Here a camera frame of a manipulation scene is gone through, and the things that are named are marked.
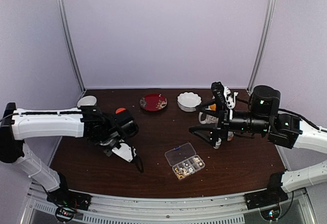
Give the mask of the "grey cap supplement bottle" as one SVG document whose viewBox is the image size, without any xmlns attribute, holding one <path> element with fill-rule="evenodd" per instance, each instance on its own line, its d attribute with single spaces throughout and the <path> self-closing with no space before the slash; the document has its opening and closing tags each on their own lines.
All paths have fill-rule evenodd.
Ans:
<svg viewBox="0 0 327 224">
<path fill-rule="evenodd" d="M 233 140 L 234 133 L 232 131 L 229 131 L 227 134 L 227 141 L 230 142 Z"/>
</svg>

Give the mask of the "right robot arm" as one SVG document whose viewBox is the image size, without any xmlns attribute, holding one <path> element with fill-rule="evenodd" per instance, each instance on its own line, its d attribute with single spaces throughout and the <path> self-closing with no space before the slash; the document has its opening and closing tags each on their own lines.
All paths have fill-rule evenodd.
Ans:
<svg viewBox="0 0 327 224">
<path fill-rule="evenodd" d="M 326 128 L 317 126 L 304 116 L 280 108 L 280 91 L 266 85 L 256 86 L 248 101 L 247 111 L 236 111 L 237 92 L 221 82 L 211 85 L 213 99 L 196 109 L 217 118 L 215 123 L 192 126 L 189 132 L 213 148 L 219 148 L 229 135 L 259 134 L 268 142 L 284 148 L 308 149 L 326 153 Z"/>
</svg>

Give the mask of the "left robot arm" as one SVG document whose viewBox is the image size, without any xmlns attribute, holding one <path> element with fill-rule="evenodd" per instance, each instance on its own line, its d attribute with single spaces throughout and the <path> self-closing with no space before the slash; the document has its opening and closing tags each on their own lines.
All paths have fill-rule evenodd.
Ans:
<svg viewBox="0 0 327 224">
<path fill-rule="evenodd" d="M 101 111 L 97 106 L 79 106 L 64 110 L 26 110 L 8 103 L 1 118 L 1 162 L 18 165 L 27 175 L 41 184 L 47 193 L 63 206 L 74 198 L 65 176 L 47 166 L 25 143 L 39 137 L 86 138 L 95 145 L 114 153 L 139 171 L 142 162 L 128 139 L 139 127 L 131 113 L 124 109 L 115 114 Z"/>
</svg>

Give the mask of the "clear plastic pill organizer box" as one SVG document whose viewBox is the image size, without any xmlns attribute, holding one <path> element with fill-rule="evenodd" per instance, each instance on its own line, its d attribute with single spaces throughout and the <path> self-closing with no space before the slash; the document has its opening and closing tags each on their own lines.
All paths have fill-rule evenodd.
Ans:
<svg viewBox="0 0 327 224">
<path fill-rule="evenodd" d="M 190 142 L 168 150 L 165 157 L 178 180 L 205 168 L 205 162 Z"/>
</svg>

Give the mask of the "orange pill bottle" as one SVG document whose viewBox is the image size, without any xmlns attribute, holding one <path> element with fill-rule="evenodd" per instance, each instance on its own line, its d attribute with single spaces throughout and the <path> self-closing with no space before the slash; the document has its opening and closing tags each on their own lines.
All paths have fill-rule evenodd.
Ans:
<svg viewBox="0 0 327 224">
<path fill-rule="evenodd" d="M 123 108 L 123 107 L 121 107 L 121 108 L 118 108 L 118 109 L 115 111 L 115 113 L 116 113 L 116 114 L 119 114 L 119 113 L 121 113 L 121 112 L 123 112 L 123 111 L 126 111 L 126 109 Z"/>
</svg>

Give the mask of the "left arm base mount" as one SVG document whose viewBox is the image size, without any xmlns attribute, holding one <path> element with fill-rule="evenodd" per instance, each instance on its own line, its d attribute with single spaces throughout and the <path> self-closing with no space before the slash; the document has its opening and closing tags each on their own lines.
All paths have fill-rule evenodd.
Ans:
<svg viewBox="0 0 327 224">
<path fill-rule="evenodd" d="M 47 192 L 47 201 L 54 203 L 58 207 L 68 207 L 72 210 L 89 209 L 91 195 L 68 190 L 67 192 Z"/>
</svg>

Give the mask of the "small white bottle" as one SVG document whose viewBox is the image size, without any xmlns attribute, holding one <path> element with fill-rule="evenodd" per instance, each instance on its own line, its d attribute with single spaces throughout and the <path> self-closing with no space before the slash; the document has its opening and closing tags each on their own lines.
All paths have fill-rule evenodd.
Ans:
<svg viewBox="0 0 327 224">
<path fill-rule="evenodd" d="M 218 139 L 218 141 L 215 143 L 215 146 L 213 147 L 214 149 L 219 149 L 221 146 L 221 139 Z"/>
</svg>

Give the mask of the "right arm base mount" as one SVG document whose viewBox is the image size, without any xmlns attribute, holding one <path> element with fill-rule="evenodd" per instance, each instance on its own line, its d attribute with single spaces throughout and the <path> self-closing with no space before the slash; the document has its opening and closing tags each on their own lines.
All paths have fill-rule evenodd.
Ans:
<svg viewBox="0 0 327 224">
<path fill-rule="evenodd" d="M 244 195 L 248 210 L 263 208 L 271 205 L 278 205 L 282 201 L 288 200 L 288 195 L 281 189 L 262 190 Z"/>
</svg>

